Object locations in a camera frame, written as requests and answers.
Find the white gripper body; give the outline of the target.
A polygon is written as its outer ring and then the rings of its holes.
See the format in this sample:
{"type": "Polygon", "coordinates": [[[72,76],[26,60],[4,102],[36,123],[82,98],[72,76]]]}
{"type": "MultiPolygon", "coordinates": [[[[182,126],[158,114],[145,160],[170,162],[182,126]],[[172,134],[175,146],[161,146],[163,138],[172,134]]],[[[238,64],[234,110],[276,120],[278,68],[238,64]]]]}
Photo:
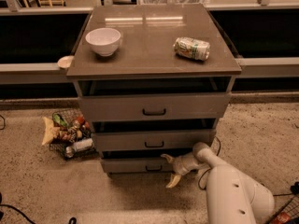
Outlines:
{"type": "Polygon", "coordinates": [[[186,175],[192,170],[198,170],[204,163],[206,157],[192,152],[175,157],[172,166],[175,175],[186,175]]]}

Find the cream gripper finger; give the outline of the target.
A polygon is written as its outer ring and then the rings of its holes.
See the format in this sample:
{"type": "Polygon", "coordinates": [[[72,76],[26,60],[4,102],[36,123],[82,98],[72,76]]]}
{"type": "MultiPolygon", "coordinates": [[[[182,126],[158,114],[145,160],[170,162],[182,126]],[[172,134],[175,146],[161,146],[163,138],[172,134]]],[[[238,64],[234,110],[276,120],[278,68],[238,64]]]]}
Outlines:
{"type": "Polygon", "coordinates": [[[175,160],[174,157],[172,157],[172,156],[170,156],[170,155],[168,155],[168,154],[162,154],[161,157],[162,157],[162,158],[165,158],[165,159],[167,160],[168,163],[173,163],[174,160],[175,160]]]}
{"type": "Polygon", "coordinates": [[[178,184],[178,182],[180,181],[180,179],[181,179],[181,175],[171,174],[170,181],[166,185],[166,187],[168,189],[175,187],[178,184]]]}

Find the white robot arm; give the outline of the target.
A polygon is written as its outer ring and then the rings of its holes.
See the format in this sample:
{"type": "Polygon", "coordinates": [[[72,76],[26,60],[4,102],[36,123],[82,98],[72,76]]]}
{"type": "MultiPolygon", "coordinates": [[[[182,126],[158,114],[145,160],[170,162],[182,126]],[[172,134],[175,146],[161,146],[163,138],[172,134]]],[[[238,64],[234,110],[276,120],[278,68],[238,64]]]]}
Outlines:
{"type": "Polygon", "coordinates": [[[162,157],[173,168],[166,185],[169,189],[204,163],[211,168],[206,181],[208,224],[257,224],[274,211],[274,196],[267,187],[218,157],[203,142],[196,143],[188,154],[162,157]]]}

